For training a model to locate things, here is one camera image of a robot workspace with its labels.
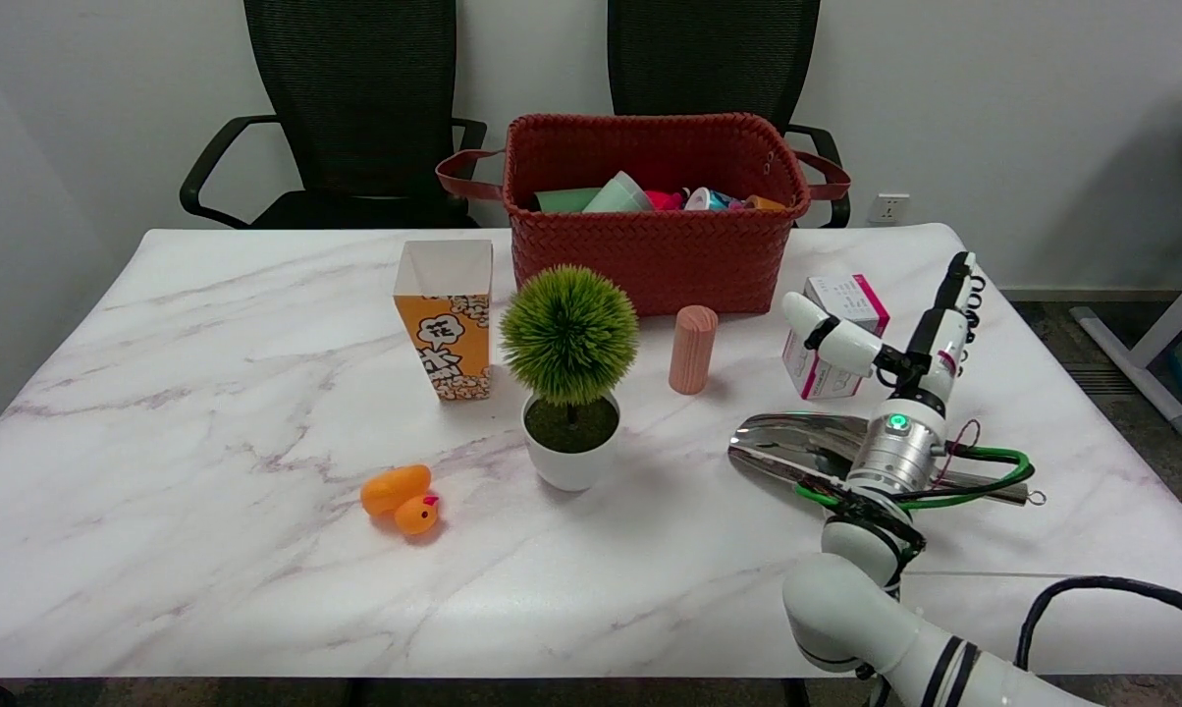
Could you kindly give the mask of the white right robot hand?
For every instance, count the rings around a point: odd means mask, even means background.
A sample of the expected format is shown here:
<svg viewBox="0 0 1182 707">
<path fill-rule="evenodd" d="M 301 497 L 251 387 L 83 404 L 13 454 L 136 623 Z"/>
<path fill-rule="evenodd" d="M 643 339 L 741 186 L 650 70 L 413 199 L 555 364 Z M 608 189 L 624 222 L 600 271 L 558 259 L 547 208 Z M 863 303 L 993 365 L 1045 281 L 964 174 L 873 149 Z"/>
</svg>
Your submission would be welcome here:
<svg viewBox="0 0 1182 707">
<path fill-rule="evenodd" d="M 860 380 L 890 375 L 888 398 L 908 400 L 944 419 L 953 385 L 962 374 L 965 345 L 974 340 L 970 327 L 978 326 L 970 309 L 981 307 L 986 284 L 976 255 L 959 251 L 941 278 L 931 309 L 920 316 L 902 351 L 797 292 L 782 296 L 782 316 L 803 350 L 829 367 Z"/>
</svg>

